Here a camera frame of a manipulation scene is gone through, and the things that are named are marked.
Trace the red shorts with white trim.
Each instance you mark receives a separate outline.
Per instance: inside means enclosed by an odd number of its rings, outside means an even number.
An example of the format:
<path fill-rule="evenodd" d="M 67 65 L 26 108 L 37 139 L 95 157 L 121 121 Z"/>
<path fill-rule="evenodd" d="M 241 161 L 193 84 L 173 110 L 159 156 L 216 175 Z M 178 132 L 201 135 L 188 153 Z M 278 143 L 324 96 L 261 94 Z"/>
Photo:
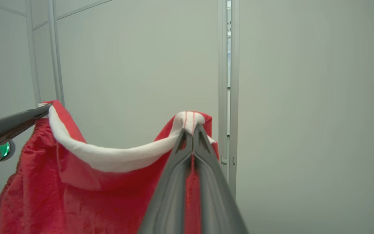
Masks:
<path fill-rule="evenodd" d="M 0 193 L 0 234 L 137 234 L 179 133 L 212 117 L 176 114 L 156 139 L 129 149 L 88 144 L 58 100 L 36 121 Z"/>

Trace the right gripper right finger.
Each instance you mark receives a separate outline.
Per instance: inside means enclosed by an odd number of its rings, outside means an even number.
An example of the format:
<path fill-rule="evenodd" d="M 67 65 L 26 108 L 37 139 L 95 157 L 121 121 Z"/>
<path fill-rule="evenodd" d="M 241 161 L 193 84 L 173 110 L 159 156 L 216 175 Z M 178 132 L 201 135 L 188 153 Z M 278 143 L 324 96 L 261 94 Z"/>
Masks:
<path fill-rule="evenodd" d="M 202 125 L 195 127 L 192 139 L 200 184 L 201 234 L 249 234 Z"/>

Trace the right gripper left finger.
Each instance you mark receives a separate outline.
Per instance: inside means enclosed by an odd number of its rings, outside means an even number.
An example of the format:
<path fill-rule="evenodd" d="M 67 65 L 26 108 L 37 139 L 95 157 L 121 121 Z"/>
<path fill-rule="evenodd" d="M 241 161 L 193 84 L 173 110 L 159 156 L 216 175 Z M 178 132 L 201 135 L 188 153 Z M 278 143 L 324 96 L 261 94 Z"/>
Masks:
<path fill-rule="evenodd" d="M 184 234 L 186 179 L 193 137 L 182 129 L 163 169 L 138 234 Z"/>

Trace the white partition post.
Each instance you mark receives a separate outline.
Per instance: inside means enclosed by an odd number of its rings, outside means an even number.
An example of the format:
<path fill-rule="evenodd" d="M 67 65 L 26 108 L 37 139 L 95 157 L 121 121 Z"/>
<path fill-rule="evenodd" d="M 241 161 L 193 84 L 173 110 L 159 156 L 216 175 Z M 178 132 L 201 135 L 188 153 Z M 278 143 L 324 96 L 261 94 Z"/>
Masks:
<path fill-rule="evenodd" d="M 28 43 L 28 50 L 29 50 L 31 81 L 32 81 L 35 104 L 36 106 L 38 106 L 41 103 L 41 94 L 40 94 L 40 84 L 39 84 L 38 72 L 37 72 L 37 61 L 36 61 L 36 56 L 35 56 L 31 0 L 25 0 L 25 15 L 26 15 L 27 43 Z"/>
<path fill-rule="evenodd" d="M 56 98 L 63 106 L 65 106 L 63 80 L 61 73 L 60 52 L 58 46 L 58 30 L 57 30 L 57 15 L 56 15 L 56 0 L 47 0 L 48 4 L 48 24 L 51 44 L 51 57 L 54 73 L 54 83 Z"/>

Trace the white door frame post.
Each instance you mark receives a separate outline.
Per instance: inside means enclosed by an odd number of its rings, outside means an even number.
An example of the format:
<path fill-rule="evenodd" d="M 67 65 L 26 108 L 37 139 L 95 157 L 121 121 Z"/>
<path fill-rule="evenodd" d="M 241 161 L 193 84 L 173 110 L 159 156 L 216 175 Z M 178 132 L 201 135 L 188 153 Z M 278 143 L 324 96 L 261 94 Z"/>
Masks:
<path fill-rule="evenodd" d="M 217 0 L 218 141 L 221 168 L 233 197 L 237 191 L 240 65 L 240 0 Z"/>

